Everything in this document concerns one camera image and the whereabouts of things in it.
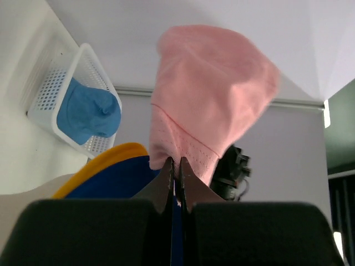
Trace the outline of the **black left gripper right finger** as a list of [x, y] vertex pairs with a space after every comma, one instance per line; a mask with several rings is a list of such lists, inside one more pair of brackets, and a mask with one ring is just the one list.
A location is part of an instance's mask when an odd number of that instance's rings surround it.
[[185, 265], [343, 265], [327, 218], [304, 202], [227, 202], [180, 162]]

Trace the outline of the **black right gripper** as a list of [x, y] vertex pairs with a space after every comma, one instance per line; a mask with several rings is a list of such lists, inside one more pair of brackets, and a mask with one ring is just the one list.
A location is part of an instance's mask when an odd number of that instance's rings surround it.
[[217, 163], [210, 189], [226, 201], [239, 202], [250, 187], [247, 180], [251, 176], [249, 160], [242, 149], [231, 145]]

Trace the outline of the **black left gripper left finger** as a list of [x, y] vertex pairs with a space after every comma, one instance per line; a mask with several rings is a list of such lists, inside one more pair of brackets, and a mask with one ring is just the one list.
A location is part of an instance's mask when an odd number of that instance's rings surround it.
[[2, 265], [170, 265], [171, 158], [129, 199], [43, 199], [19, 215]]

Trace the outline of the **yellow bucket hat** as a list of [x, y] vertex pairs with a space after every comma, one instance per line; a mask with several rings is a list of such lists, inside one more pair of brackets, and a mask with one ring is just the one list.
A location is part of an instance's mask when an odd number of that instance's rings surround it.
[[142, 144], [136, 142], [128, 142], [114, 146], [95, 157], [75, 173], [59, 188], [59, 190], [52, 196], [52, 199], [65, 198], [85, 181], [116, 163], [147, 155], [148, 152], [146, 148]]

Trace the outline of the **pink bucket hat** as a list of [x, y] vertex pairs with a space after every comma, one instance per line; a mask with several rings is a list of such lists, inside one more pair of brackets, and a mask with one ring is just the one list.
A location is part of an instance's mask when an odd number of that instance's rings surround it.
[[209, 184], [218, 160], [277, 94], [280, 73], [245, 36], [208, 25], [169, 28], [158, 52], [150, 167], [186, 157]]

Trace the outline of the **dark blue bucket hat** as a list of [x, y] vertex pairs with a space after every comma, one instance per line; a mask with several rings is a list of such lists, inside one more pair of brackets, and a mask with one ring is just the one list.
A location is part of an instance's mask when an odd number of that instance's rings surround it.
[[[70, 189], [65, 198], [131, 198], [150, 183], [160, 170], [152, 170], [149, 156], [117, 162]], [[183, 265], [181, 207], [173, 198], [172, 265]]]

